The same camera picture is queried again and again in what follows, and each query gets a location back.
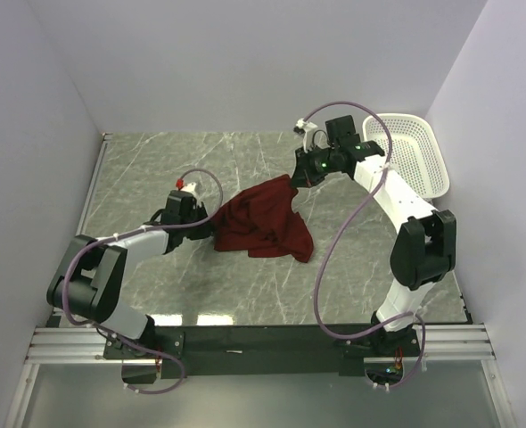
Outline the white plastic laundry basket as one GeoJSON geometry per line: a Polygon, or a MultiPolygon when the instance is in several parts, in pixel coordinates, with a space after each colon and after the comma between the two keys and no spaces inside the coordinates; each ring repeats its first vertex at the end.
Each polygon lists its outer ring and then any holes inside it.
{"type": "Polygon", "coordinates": [[[379,117],[393,142],[391,166],[425,200],[446,194],[449,177],[429,123],[411,114],[383,113],[379,117]]]}

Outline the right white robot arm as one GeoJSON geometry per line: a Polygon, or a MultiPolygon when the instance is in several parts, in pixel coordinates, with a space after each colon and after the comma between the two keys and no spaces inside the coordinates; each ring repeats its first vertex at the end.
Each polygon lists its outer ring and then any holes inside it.
{"type": "Polygon", "coordinates": [[[388,356],[412,336],[414,314],[425,295],[456,264],[456,218],[431,204],[449,189],[436,137],[424,119],[399,113],[369,116],[360,131],[350,116],[329,120],[325,147],[313,140],[317,125],[301,119],[295,131],[302,146],[295,152],[293,187],[310,188],[331,173],[346,174],[396,230],[393,280],[362,334],[373,352],[388,356]]]}

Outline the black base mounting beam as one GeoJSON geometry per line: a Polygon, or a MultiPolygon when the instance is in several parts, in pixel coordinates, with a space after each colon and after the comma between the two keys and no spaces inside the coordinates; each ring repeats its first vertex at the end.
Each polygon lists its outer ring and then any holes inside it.
{"type": "Polygon", "coordinates": [[[158,326],[157,350],[175,358],[160,359],[160,377],[176,379],[177,366],[188,376],[290,375],[336,373],[364,376],[369,358],[415,358],[423,335],[412,326],[365,337],[333,338],[317,325],[158,326]]]}

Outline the dark red t-shirt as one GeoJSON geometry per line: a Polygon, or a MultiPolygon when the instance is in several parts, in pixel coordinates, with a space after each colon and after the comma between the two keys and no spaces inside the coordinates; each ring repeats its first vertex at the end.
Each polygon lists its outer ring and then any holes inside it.
{"type": "Polygon", "coordinates": [[[304,219],[292,209],[297,194],[287,175],[238,193],[211,219],[214,249],[246,251],[251,258],[291,256],[309,262],[314,242],[304,219]]]}

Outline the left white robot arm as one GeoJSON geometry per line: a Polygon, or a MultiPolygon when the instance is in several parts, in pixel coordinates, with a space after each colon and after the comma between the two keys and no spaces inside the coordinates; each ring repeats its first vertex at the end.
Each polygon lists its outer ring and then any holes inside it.
{"type": "Polygon", "coordinates": [[[155,323],[120,300],[123,280],[139,263],[171,253],[185,239],[212,236],[208,217],[198,199],[197,184],[192,182],[171,191],[165,207],[135,232],[100,245],[96,238],[75,236],[48,286],[47,302],[61,309],[66,296],[71,315],[124,336],[124,347],[135,358],[150,356],[160,348],[155,323]]]}

